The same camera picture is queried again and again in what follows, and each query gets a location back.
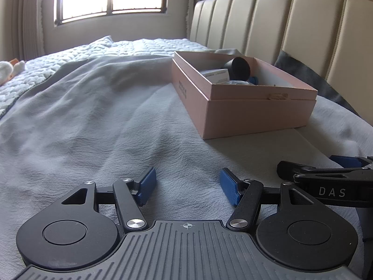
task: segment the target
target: gray fabric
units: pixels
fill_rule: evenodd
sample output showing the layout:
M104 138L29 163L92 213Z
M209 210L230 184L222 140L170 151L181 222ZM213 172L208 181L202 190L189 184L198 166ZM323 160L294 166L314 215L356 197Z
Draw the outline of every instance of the gray fabric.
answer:
M319 96L327 98L358 115L353 107L325 79L286 52L280 52L275 66L317 89Z
M142 212L158 219L227 221L233 211L219 185L228 167L240 178L278 187L276 166L289 160L338 167L325 154L371 155L373 128L318 97L302 129L204 141L170 84L171 58L100 57L68 63L34 87L0 120L0 279L24 267L15 236L30 217L86 181L107 186L157 170ZM361 238L355 209L333 208ZM115 210L101 211L115 219ZM274 213L265 206L260 219ZM361 273L362 249L351 268Z

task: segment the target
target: wall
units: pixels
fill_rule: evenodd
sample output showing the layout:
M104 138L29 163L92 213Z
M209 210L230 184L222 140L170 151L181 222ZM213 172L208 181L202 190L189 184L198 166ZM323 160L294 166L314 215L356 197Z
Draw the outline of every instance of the wall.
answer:
M186 37L188 0L168 0L166 14L123 14L89 18L55 26L54 0L42 1L44 49L46 54L88 44L111 35L114 41L142 38Z
M12 0L0 0L0 61L10 61L14 58L11 36L11 7Z

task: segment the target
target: white lettering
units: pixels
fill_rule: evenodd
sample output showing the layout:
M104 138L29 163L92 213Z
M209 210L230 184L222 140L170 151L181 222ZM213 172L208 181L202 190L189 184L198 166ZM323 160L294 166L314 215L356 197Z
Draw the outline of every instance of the white lettering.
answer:
M339 195L341 198L343 198L345 196L345 193L343 191L345 191L346 189L341 189L339 192L342 194L342 195Z
M320 191L318 192L320 196L325 195L325 187L320 186Z
M330 196L330 195L335 196L334 189L331 189L331 191L330 191L330 193L329 193L329 196Z

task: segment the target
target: window frame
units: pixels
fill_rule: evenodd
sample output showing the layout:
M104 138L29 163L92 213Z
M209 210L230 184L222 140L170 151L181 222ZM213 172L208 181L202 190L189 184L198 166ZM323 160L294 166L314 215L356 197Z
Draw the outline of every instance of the window frame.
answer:
M63 0L56 0L55 4L56 4L55 5L55 25L56 26L64 25L70 22L76 22L80 20L95 18L95 17L117 16L117 15L123 15L123 14L165 14L167 12L167 0L162 0L161 8L131 8L131 9L122 9L122 10L113 10L113 0L107 0L106 11L102 11L100 13L84 14L81 16L63 19L62 17L63 16ZM149 9L149 11L132 11L131 12L131 10L147 10L147 9ZM160 9L160 11L150 11L152 9Z

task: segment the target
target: blue object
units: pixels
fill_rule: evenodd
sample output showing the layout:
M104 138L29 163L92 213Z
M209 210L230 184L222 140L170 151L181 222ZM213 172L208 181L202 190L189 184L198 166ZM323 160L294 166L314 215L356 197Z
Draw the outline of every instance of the blue object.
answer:
M254 85L258 85L259 84L259 81L258 81L258 78L257 77L250 77L248 80L248 82L254 84Z
M138 206L146 204L150 195L152 194L155 184L157 182L157 174L155 168L151 168L145 177L140 181L137 194L134 195L134 199Z
M338 163L344 168L351 168L351 167L362 167L361 160L357 157L347 157L347 156L335 156L332 155L329 157L330 160Z
M223 169L220 171L220 186L232 205L238 205L242 195L238 192L237 183Z

